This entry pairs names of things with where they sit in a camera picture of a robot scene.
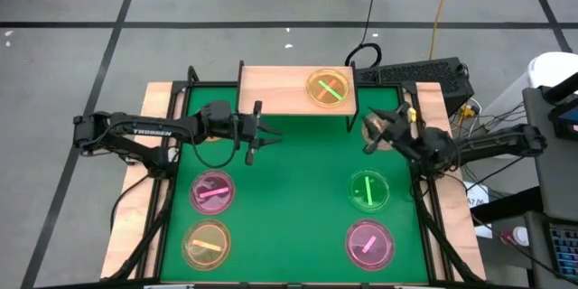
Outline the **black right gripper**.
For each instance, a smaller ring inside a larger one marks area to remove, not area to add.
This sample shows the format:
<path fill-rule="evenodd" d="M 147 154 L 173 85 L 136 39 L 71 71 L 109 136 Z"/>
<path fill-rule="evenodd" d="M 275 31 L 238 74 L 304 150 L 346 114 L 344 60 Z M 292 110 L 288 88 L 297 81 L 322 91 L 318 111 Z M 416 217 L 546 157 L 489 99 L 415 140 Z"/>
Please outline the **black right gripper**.
<path fill-rule="evenodd" d="M 407 119 L 407 110 L 411 105 L 403 102 L 395 110 L 371 109 L 372 114 L 383 122 L 388 122 L 385 129 L 372 129 L 370 138 L 373 144 L 365 144 L 363 152 L 373 154 L 377 150 L 378 144 L 384 142 L 391 144 L 401 154 L 417 154 L 417 142 L 412 137 L 411 125 Z"/>

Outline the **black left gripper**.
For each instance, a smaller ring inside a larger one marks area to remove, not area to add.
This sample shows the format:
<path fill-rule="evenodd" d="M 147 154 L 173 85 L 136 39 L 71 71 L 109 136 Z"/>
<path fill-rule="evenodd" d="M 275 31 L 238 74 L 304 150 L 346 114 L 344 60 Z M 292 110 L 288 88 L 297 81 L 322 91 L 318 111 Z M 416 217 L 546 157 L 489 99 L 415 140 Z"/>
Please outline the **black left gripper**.
<path fill-rule="evenodd" d="M 236 135 L 234 138 L 235 149 L 240 149 L 241 143 L 247 143 L 247 152 L 245 156 L 245 164 L 252 165 L 254 162 L 255 151 L 267 145 L 275 145 L 281 143 L 281 139 L 260 139 L 257 137 L 258 128 L 260 124 L 261 110 L 263 103 L 256 101 L 253 112 L 251 114 L 237 114 Z M 261 130 L 268 134 L 280 135 L 281 131 L 275 130 L 266 124 L 261 125 Z"/>

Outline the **translucent pink plastic plate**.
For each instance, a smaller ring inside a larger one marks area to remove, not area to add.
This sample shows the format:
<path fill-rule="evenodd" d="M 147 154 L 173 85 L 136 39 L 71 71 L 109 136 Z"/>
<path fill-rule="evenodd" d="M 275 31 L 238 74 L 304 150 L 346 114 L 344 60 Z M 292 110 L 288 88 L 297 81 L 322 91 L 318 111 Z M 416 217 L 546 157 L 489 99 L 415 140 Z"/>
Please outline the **translucent pink plastic plate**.
<path fill-rule="evenodd" d="M 227 210 L 236 194 L 232 177 L 220 170 L 208 170 L 193 180 L 189 199 L 191 205 L 204 215 L 217 215 Z"/>
<path fill-rule="evenodd" d="M 374 219 L 360 219 L 349 227 L 345 250 L 350 261 L 366 271 L 387 267 L 396 252 L 391 232 Z"/>

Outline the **black computer case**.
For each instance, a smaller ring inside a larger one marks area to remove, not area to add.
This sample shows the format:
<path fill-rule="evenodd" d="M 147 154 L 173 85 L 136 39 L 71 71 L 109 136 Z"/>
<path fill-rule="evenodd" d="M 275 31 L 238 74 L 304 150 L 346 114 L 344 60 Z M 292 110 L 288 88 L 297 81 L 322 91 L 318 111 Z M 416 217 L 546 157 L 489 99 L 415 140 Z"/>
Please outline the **black computer case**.
<path fill-rule="evenodd" d="M 439 83 L 448 117 L 475 94 L 468 67 L 457 57 L 360 69 L 355 72 L 355 78 L 357 82 L 375 85 L 410 81 Z"/>

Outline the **green table mat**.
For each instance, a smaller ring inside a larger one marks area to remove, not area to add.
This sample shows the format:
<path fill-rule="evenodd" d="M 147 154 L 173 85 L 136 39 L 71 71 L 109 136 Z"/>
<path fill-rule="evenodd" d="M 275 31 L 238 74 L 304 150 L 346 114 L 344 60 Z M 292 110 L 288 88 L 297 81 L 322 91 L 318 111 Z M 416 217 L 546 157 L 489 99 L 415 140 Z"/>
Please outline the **green table mat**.
<path fill-rule="evenodd" d="M 365 154 L 359 127 L 344 117 L 266 117 L 282 134 L 279 144 L 256 152 L 246 165 L 229 140 L 182 148 L 161 279 L 165 282 L 424 283 L 424 249 L 410 195 L 406 159 L 395 151 Z M 231 205 L 219 214 L 231 235 L 224 263 L 210 271 L 191 268 L 183 255 L 188 230 L 202 220 L 189 190 L 208 164 L 222 164 L 235 183 Z M 392 233 L 395 254 L 378 271 L 355 266 L 345 250 L 349 227 L 365 218 L 350 201 L 356 172 L 374 170 L 391 195 L 373 214 Z"/>

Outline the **white paper sheet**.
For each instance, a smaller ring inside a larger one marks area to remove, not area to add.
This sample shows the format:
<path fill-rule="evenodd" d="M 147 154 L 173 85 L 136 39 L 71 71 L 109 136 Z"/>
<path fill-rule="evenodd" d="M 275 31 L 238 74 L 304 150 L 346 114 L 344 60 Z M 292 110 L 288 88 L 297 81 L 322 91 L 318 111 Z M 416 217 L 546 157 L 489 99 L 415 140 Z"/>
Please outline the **white paper sheet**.
<path fill-rule="evenodd" d="M 489 190 L 486 185 L 473 185 L 472 182 L 463 184 L 467 190 L 466 196 L 470 209 L 489 203 Z"/>

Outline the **white cup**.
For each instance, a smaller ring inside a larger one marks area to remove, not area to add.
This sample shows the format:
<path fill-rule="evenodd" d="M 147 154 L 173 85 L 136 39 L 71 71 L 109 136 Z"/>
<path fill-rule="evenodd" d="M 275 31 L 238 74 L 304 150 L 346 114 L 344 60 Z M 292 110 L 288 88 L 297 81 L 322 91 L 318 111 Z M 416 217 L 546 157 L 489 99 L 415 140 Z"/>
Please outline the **white cup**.
<path fill-rule="evenodd" d="M 529 237 L 527 234 L 527 228 L 526 227 L 515 227 L 512 230 L 512 238 L 514 240 L 514 242 L 522 247 L 528 247 L 529 246 Z"/>

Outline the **grey equipment cart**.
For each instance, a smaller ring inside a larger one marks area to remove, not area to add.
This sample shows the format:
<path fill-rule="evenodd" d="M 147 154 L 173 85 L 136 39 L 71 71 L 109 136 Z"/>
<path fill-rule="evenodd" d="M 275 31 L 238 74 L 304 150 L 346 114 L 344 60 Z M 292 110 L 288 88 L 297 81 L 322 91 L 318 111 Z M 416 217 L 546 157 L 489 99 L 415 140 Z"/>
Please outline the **grey equipment cart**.
<path fill-rule="evenodd" d="M 527 121 L 545 137 L 547 148 L 536 159 L 536 172 L 545 214 L 578 222 L 578 141 L 555 135 L 548 114 L 554 108 L 544 101 L 540 89 L 522 92 Z"/>

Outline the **white bin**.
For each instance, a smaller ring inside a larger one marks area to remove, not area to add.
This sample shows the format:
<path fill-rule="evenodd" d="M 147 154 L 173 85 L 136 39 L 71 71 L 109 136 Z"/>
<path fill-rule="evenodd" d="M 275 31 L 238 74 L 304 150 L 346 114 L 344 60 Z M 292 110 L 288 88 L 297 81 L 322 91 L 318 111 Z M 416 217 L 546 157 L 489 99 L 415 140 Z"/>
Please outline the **white bin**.
<path fill-rule="evenodd" d="M 578 72 L 578 54 L 550 51 L 538 55 L 528 64 L 520 77 L 483 109 L 482 124 L 489 124 L 494 117 L 518 113 L 522 109 L 522 91 L 539 86 L 553 87 Z"/>

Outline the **black monitor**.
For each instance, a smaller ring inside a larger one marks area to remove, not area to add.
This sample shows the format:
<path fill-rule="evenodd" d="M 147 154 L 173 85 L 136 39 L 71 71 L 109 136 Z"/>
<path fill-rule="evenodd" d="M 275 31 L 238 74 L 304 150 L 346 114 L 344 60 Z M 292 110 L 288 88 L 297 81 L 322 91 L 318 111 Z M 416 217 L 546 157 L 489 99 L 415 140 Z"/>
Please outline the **black monitor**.
<path fill-rule="evenodd" d="M 578 141 L 578 98 L 553 108 L 548 119 L 557 138 Z"/>

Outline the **black control panel with keys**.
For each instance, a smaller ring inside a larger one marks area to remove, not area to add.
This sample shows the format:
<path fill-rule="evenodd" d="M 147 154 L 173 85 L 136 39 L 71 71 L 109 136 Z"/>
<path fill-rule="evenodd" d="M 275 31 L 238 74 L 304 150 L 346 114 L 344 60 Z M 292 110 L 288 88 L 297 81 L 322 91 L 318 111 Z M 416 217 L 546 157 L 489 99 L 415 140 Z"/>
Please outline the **black control panel with keys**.
<path fill-rule="evenodd" d="M 578 281 L 578 224 L 548 223 L 545 231 L 554 268 Z"/>

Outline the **wooden shelf with black frame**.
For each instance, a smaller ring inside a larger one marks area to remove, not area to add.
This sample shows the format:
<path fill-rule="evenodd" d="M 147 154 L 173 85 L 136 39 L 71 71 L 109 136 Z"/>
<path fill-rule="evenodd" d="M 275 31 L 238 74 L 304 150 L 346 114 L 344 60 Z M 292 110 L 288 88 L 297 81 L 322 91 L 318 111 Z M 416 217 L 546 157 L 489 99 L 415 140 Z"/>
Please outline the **wooden shelf with black frame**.
<path fill-rule="evenodd" d="M 256 101 L 270 116 L 336 116 L 350 131 L 359 113 L 359 95 L 349 66 L 257 66 L 241 61 L 237 111 L 249 114 Z"/>

